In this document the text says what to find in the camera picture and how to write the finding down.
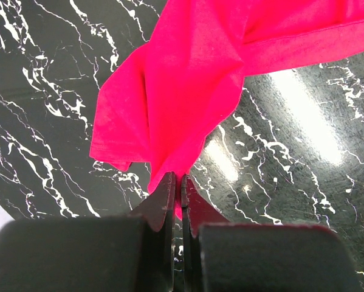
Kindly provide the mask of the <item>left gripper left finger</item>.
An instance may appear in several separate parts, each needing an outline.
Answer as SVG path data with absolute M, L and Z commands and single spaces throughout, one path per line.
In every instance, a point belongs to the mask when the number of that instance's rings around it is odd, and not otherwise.
M 172 291 L 176 176 L 126 215 L 0 230 L 0 291 Z

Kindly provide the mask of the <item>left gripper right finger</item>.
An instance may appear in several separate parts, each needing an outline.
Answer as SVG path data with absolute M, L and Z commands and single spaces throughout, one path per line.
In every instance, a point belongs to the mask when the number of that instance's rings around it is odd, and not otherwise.
M 232 223 L 181 182 L 185 291 L 360 291 L 342 241 L 312 224 Z

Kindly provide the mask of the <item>pink t shirt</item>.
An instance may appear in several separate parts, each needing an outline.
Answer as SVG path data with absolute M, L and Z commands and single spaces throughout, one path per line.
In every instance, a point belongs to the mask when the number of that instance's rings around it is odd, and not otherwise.
M 364 1 L 168 1 L 98 94 L 90 156 L 149 162 L 153 192 L 187 174 L 244 78 L 364 52 Z

